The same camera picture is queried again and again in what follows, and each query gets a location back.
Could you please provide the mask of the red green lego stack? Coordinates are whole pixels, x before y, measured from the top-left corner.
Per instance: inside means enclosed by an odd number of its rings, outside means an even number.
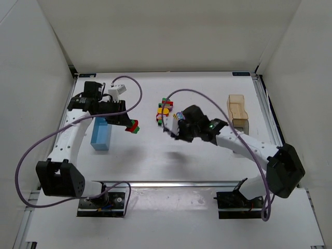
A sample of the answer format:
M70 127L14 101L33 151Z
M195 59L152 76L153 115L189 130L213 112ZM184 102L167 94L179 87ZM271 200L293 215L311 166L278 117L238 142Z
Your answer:
M139 128L139 121L138 120L131 120L132 121L132 126L131 127L127 127L125 129L125 131L133 133L133 134L137 134L140 130Z
M171 101L170 99L166 99L166 98L163 98L161 103L158 104L158 107L159 108L167 108L169 110L172 110L173 109L173 101Z

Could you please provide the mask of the yellow red flower lego stack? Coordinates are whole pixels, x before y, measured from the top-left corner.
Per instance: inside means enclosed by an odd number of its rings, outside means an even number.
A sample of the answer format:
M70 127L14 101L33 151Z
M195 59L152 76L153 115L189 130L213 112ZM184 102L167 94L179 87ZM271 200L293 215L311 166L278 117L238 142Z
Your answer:
M168 117L169 113L170 111L166 107L165 108L159 107L157 109L156 122L159 127L162 126L162 118Z

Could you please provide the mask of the yellow purple green lego stack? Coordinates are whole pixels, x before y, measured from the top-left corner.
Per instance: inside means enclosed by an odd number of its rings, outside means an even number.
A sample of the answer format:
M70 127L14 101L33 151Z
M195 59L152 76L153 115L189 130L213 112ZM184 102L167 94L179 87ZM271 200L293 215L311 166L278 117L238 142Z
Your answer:
M182 112L177 112L173 115L173 118L176 120L176 121L179 121L179 120L185 120L185 116Z

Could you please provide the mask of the red green top lego stack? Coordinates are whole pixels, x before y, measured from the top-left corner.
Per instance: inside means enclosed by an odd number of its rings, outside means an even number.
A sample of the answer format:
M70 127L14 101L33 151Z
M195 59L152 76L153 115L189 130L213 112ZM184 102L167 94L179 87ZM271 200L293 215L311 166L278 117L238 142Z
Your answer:
M159 108L167 108L169 110L172 110L173 109L173 101L171 101L170 99L166 99L166 98L163 98L161 103L158 104L158 107Z

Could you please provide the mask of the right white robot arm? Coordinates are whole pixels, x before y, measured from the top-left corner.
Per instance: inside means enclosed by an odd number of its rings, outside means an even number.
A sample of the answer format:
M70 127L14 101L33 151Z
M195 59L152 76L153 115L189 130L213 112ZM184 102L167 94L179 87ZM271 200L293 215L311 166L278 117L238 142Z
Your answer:
M241 180L233 190L241 201L274 194L288 198L305 175L304 167L295 148L285 143L276 146L261 142L235 130L220 119L208 119L202 110L192 105L172 121L173 136L191 143L198 137L205 142L227 148L257 163L262 175Z

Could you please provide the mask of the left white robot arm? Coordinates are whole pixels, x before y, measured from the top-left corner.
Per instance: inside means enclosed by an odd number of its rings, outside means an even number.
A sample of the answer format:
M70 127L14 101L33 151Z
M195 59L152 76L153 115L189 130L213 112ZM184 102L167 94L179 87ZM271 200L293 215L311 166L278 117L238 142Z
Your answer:
M138 133L139 122L129 118L125 101L119 99L126 87L111 84L108 93L102 88L101 83L87 81L83 92L70 100L65 119L70 127L60 133L47 160L36 166L45 195L96 198L103 194L104 184L85 179L76 165L80 146L94 115L102 115L107 124L124 126L127 132Z

